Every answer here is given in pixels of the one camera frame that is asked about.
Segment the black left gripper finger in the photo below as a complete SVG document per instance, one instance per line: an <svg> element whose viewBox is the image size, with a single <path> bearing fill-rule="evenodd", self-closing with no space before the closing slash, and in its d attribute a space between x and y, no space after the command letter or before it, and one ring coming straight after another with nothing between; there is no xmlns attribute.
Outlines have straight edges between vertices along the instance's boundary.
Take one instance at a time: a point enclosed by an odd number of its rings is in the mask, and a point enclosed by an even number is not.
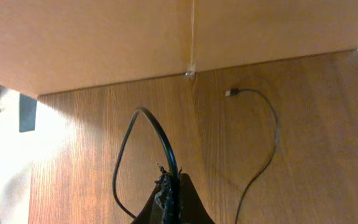
<svg viewBox="0 0 358 224"><path fill-rule="evenodd" d="M204 208L188 174L179 175L177 194L173 192L168 174L161 175L155 183L156 186L148 201L132 224L212 224L214 222Z"/></svg>

